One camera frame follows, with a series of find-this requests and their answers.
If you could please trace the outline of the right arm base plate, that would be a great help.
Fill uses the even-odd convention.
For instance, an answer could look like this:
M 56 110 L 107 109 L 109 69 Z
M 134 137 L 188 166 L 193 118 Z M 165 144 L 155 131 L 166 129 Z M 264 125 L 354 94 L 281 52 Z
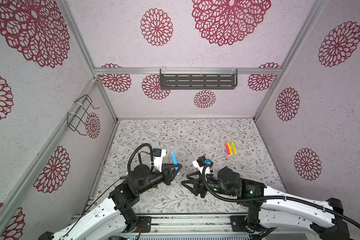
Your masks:
M 254 233 L 258 232 L 258 219 L 249 215 L 232 215 L 230 216 L 230 222 L 233 232 L 246 232 Z

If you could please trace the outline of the blue highlighter pen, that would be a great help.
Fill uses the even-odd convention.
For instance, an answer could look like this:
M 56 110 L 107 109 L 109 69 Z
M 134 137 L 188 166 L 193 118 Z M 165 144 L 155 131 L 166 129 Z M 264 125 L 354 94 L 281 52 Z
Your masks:
M 172 155 L 172 160 L 173 160 L 174 165 L 177 165 L 178 161 L 177 161 L 176 153 L 174 150 L 171 150 L 171 155 Z

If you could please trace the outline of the yellow highlighter pen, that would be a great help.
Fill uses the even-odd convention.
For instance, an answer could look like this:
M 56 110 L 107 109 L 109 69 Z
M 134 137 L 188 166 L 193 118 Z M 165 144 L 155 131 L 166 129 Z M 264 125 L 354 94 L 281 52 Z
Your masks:
M 228 148 L 229 155 L 232 155 L 233 150 L 232 150 L 231 144 L 229 142 L 227 142 L 227 148 Z
M 236 146 L 234 142 L 231 142 L 233 154 L 237 154 Z

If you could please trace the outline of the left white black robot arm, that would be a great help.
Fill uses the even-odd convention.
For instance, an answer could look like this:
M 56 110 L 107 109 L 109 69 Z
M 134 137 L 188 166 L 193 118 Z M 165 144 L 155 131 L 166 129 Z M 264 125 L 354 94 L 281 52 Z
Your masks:
M 89 213 L 58 232 L 43 233 L 39 239 L 106 240 L 122 232 L 131 232 L 139 220 L 132 207 L 139 202 L 140 195 L 161 183 L 169 186 L 181 169 L 182 165 L 163 164 L 161 171 L 151 171 L 146 165 L 138 165 Z

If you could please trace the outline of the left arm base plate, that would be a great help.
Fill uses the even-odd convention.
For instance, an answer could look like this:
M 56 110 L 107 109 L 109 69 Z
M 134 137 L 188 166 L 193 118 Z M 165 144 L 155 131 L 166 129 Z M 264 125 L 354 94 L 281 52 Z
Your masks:
M 132 233 L 150 233 L 152 225 L 152 217 L 150 216 L 142 216 L 138 217 L 137 224 L 132 229 Z

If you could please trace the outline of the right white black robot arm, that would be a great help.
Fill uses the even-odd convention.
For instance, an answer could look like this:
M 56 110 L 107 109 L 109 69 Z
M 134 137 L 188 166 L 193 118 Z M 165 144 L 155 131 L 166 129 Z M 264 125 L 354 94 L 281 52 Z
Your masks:
M 317 234 L 322 240 L 348 240 L 347 223 L 340 218 L 343 206 L 340 200 L 314 201 L 275 190 L 262 183 L 241 178 L 228 167 L 218 171 L 211 168 L 188 174 L 182 185 L 196 197 L 207 193 L 248 209 L 244 216 L 230 217 L 235 232 L 259 233 L 257 240 L 277 228 L 288 228 Z

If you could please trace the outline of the pink highlighter pen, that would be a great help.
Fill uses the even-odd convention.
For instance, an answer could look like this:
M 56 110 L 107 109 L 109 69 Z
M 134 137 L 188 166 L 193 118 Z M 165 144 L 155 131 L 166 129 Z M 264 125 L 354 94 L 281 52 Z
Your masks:
M 226 149 L 227 155 L 230 156 L 231 155 L 231 150 L 230 150 L 229 144 L 227 142 L 225 142 L 225 149 Z

